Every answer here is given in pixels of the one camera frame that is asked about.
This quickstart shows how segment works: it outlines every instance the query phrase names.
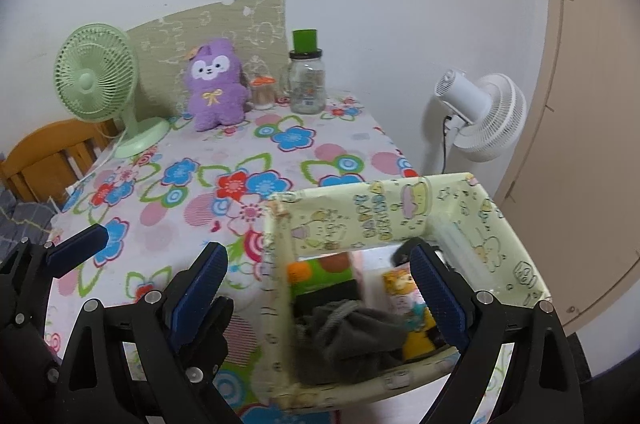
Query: white electric fan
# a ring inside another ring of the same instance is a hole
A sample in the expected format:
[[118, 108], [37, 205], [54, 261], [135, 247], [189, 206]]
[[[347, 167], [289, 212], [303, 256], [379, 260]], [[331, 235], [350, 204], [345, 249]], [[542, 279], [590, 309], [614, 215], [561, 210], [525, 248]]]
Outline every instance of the white electric fan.
[[455, 114], [446, 123], [445, 156], [455, 145], [469, 160], [492, 160], [522, 133], [527, 101], [504, 74], [489, 74], [471, 83], [463, 72], [447, 70], [434, 94]]
[[76, 29], [58, 52], [54, 88], [75, 117], [100, 123], [122, 117], [125, 133], [115, 149], [118, 158], [131, 157], [156, 144], [169, 131], [160, 117], [138, 122], [133, 94], [138, 61], [127, 34], [107, 24]]

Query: wooden door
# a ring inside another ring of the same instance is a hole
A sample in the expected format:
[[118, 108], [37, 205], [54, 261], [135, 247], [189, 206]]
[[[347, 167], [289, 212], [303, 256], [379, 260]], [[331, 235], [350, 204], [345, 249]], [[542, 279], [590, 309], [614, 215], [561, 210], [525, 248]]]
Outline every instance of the wooden door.
[[501, 205], [572, 332], [640, 277], [640, 0], [561, 0], [559, 18], [542, 118]]

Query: wooden chair back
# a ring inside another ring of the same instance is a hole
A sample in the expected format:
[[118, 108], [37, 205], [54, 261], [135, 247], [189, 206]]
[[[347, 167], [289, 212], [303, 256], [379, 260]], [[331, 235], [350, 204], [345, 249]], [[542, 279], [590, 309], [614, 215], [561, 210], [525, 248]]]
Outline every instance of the wooden chair back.
[[62, 205], [65, 188], [81, 178], [69, 159], [86, 174], [96, 159], [94, 147], [105, 149], [109, 144], [105, 135], [116, 134], [112, 121], [57, 121], [30, 133], [11, 150], [0, 162], [0, 179], [22, 201], [46, 202], [51, 197]]

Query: yellow package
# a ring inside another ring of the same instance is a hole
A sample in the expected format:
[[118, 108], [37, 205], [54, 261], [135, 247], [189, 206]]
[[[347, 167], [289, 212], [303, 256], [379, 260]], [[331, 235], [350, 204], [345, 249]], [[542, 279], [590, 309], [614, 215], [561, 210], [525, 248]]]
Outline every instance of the yellow package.
[[404, 360], [430, 354], [436, 345], [428, 337], [428, 332], [436, 329], [436, 322], [415, 284], [407, 265], [401, 265], [382, 275], [385, 291], [391, 300], [391, 312], [404, 317], [409, 332], [402, 357]]

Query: stuffed animal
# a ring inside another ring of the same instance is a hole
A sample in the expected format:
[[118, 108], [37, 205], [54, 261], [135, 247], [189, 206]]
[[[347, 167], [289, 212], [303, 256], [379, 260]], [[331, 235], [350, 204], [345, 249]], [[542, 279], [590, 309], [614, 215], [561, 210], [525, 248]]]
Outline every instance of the stuffed animal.
[[241, 64], [230, 40], [215, 38], [191, 58], [184, 83], [191, 93], [188, 111], [196, 131], [244, 120], [249, 91], [240, 84]]

